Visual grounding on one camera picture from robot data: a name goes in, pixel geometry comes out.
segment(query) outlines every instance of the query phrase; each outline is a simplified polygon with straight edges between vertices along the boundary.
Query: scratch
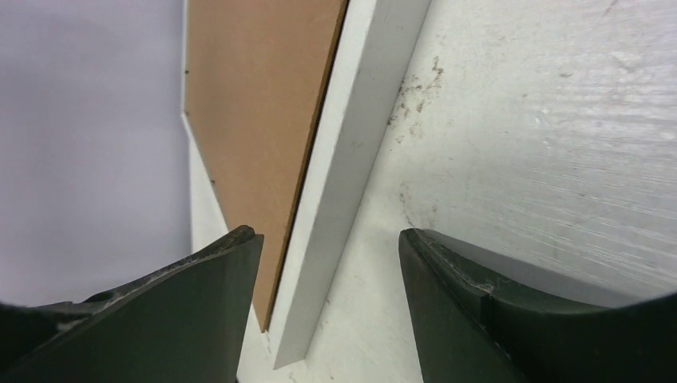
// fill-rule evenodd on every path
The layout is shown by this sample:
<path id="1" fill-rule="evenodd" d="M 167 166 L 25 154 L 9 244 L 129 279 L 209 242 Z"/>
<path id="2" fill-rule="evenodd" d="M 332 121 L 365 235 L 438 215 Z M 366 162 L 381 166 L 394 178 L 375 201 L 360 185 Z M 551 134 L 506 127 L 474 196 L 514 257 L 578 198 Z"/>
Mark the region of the scratch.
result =
<path id="1" fill-rule="evenodd" d="M 606 17 L 606 15 L 608 15 L 609 12 L 612 11 L 613 7 L 616 6 L 616 4 L 618 4 L 618 1 L 619 0 L 613 0 L 612 3 L 609 4 L 609 6 L 607 7 L 607 10 L 604 11 L 604 14 L 602 15 L 602 17 Z"/>

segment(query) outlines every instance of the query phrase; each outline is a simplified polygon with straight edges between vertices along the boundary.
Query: brown board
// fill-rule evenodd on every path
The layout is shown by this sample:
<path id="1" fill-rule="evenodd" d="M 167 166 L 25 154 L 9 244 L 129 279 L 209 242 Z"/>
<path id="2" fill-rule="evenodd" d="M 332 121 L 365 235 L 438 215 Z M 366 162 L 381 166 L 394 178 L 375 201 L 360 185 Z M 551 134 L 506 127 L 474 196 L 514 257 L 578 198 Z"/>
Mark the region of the brown board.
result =
<path id="1" fill-rule="evenodd" d="M 347 0 L 190 0 L 184 111 L 228 227 L 265 235 L 270 321 Z"/>

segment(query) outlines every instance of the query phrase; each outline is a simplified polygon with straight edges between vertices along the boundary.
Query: gray background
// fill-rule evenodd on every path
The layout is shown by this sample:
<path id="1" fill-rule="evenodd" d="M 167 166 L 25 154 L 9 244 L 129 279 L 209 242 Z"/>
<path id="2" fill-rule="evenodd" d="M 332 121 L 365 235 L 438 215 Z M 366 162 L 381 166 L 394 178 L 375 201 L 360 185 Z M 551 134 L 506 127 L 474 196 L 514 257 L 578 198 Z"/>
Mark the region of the gray background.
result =
<path id="1" fill-rule="evenodd" d="M 181 11 L 0 2 L 0 300 L 82 300 L 190 251 Z"/>

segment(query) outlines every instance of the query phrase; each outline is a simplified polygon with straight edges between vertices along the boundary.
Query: scratched white surface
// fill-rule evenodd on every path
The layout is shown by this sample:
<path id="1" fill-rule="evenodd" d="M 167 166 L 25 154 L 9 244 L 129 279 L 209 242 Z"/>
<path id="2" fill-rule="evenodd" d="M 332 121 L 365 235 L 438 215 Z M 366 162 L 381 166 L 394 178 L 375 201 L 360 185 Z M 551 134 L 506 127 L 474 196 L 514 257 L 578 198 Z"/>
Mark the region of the scratched white surface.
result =
<path id="1" fill-rule="evenodd" d="M 240 380 L 421 381 L 408 226 L 643 298 L 674 290 L 675 10 L 433 0 L 306 361 L 262 369 L 250 328 Z"/>

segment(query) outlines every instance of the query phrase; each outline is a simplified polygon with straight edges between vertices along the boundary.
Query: brown cardboard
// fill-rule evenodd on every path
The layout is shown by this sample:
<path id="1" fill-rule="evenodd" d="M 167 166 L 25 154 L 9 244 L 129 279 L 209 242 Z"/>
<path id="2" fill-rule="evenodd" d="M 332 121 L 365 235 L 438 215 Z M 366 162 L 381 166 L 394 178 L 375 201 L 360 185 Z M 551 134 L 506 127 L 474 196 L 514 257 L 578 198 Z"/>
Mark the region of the brown cardboard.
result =
<path id="1" fill-rule="evenodd" d="M 228 227 L 265 235 L 271 317 L 346 0 L 191 0 L 185 112 Z"/>

